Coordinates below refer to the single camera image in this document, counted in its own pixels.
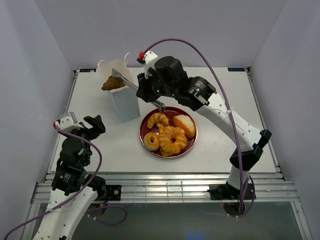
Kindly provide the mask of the dark brown bread piece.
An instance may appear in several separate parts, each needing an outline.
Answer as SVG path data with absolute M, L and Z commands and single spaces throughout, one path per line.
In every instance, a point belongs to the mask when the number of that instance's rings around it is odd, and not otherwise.
M 106 82 L 103 83 L 101 89 L 103 91 L 111 91 L 111 90 L 122 88 L 124 86 L 125 84 L 121 78 L 110 75 L 106 80 Z

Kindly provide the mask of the metal serving tongs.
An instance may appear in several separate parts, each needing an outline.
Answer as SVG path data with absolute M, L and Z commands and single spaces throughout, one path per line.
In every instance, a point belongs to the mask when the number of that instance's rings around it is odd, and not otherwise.
M 119 71 L 113 68 L 111 74 L 114 78 L 121 79 L 124 84 L 133 89 L 135 92 L 138 92 L 139 87 L 126 79 Z M 151 104 L 153 104 L 160 112 L 164 112 L 166 110 L 166 105 L 159 100 L 153 101 Z

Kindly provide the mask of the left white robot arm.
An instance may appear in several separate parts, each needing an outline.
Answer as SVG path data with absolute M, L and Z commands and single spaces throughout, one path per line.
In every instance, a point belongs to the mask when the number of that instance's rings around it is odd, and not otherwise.
M 91 163 L 90 142 L 105 133 L 100 115 L 86 116 L 87 128 L 67 112 L 53 126 L 65 136 L 56 163 L 50 198 L 35 240 L 70 240 L 86 210 L 94 200 L 106 195 L 106 182 L 96 174 L 88 174 Z

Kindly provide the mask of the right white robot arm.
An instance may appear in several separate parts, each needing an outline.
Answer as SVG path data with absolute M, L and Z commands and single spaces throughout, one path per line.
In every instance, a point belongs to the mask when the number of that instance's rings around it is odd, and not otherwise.
M 190 77 L 177 58 L 158 57 L 152 51 L 142 53 L 138 62 L 144 72 L 137 76 L 137 97 L 146 103 L 158 103 L 159 97 L 170 97 L 180 105 L 207 118 L 236 145 L 230 157 L 231 170 L 225 184 L 213 190 L 216 199 L 241 199 L 245 180 L 251 168 L 260 160 L 272 134 L 255 128 L 231 110 L 226 97 L 201 76 Z

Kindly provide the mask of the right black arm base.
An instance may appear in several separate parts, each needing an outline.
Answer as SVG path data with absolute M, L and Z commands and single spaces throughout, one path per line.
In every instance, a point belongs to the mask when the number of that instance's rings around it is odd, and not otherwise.
M 207 190 L 211 200 L 240 200 L 240 190 L 225 184 L 210 184 Z M 254 185 L 249 183 L 244 193 L 244 200 L 255 199 Z

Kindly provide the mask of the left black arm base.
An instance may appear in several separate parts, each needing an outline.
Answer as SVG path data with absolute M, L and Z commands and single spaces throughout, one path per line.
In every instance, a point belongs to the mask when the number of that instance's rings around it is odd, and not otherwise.
M 121 185 L 104 185 L 97 191 L 96 201 L 120 201 L 122 194 Z

